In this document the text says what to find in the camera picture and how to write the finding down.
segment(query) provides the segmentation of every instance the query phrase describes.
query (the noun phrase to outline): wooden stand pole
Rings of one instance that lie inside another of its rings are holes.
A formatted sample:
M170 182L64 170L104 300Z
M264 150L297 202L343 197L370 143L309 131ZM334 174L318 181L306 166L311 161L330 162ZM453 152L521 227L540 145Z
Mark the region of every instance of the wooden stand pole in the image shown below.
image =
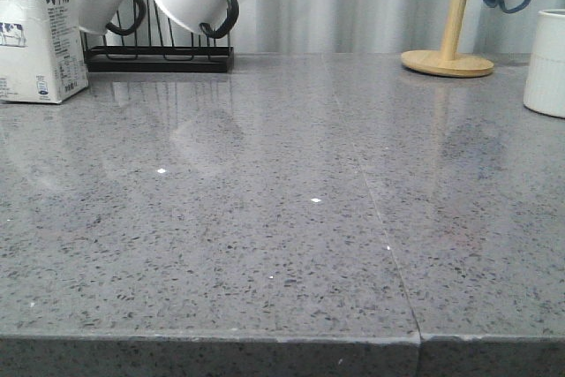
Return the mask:
M446 77L482 77L494 64L482 57L457 53L467 0L451 0L441 50L413 50L402 54L403 64L418 72Z

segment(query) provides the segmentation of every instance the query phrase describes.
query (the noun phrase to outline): gray quartz countertop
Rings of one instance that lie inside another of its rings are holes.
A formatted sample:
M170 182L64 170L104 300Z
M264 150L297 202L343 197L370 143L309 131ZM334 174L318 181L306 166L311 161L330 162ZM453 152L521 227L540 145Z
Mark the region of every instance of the gray quartz countertop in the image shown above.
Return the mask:
M0 103L0 337L391 342L390 375L499 341L561 375L565 120L494 60L243 55Z

